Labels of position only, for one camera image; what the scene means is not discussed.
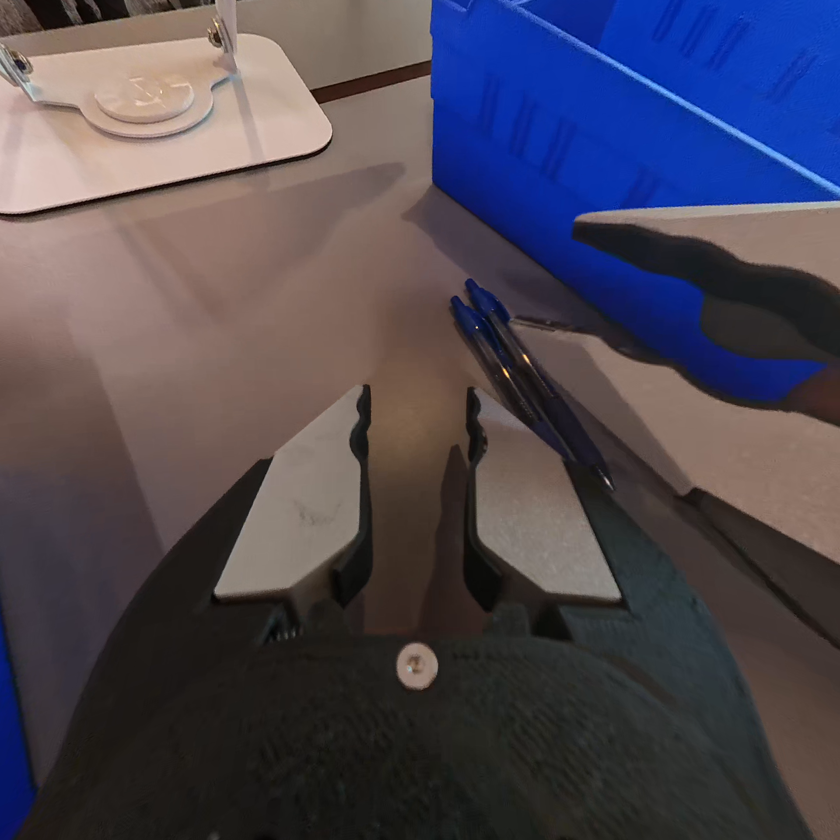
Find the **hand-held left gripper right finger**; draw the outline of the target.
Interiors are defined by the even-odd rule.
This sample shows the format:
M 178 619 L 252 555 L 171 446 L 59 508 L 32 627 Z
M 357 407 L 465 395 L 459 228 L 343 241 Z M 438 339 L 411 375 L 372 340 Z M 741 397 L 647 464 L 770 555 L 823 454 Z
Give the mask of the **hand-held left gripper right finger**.
M 467 391 L 466 428 L 464 576 L 478 605 L 620 605 L 563 458 L 478 387 Z

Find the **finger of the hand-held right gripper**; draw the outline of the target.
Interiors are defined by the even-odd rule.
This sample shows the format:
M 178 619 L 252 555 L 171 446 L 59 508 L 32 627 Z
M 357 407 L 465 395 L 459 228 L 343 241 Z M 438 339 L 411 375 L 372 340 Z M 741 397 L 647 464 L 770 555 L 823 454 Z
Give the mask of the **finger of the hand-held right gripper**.
M 514 318 L 557 386 L 679 496 L 703 490 L 839 561 L 838 427 L 740 406 L 587 332 Z
M 838 203 L 677 206 L 588 213 L 577 242 L 687 281 L 700 328 L 752 358 L 839 356 Z

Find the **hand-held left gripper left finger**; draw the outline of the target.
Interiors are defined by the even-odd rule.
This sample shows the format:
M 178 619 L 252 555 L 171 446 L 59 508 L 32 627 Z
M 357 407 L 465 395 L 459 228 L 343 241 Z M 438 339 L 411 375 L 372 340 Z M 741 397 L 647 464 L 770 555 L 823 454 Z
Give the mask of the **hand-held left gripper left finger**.
M 215 585 L 220 602 L 346 607 L 372 571 L 371 388 L 350 388 L 270 460 Z

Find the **blue pen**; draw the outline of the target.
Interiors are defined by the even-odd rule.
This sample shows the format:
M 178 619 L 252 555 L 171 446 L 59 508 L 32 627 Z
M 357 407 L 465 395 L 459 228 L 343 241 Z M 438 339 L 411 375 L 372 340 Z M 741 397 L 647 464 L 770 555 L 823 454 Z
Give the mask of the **blue pen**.
M 466 280 L 465 288 L 472 308 L 493 336 L 490 342 L 500 351 L 504 361 L 511 364 L 518 386 L 527 394 L 543 424 L 552 428 L 553 438 L 561 446 L 561 452 L 587 468 L 607 489 L 613 491 L 613 476 L 600 449 L 551 382 L 536 355 L 514 332 L 506 307 L 472 279 Z
M 471 344 L 475 356 L 508 409 L 566 461 L 574 462 L 569 446 L 556 432 L 529 393 L 487 320 L 458 296 L 450 300 L 458 328 Z

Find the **blue plastic bin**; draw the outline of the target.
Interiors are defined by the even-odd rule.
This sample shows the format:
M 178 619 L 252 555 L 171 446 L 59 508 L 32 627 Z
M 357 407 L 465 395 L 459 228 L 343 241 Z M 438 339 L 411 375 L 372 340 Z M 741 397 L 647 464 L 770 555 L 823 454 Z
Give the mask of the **blue plastic bin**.
M 707 389 L 838 367 L 838 299 L 751 302 L 577 241 L 577 217 L 838 200 L 838 2 L 433 2 L 433 180 Z
M 35 801 L 23 712 L 4 619 L 1 619 L 1 838 L 14 838 Z

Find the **white book stand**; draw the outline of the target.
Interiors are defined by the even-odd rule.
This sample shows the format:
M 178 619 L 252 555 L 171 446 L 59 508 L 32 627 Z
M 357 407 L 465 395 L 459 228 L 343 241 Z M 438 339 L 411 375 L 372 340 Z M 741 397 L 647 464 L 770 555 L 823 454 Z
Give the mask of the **white book stand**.
M 34 60 L 2 45 L 1 118 L 3 216 L 304 159 L 333 137 L 283 49 L 238 34 L 236 2 L 201 38 Z

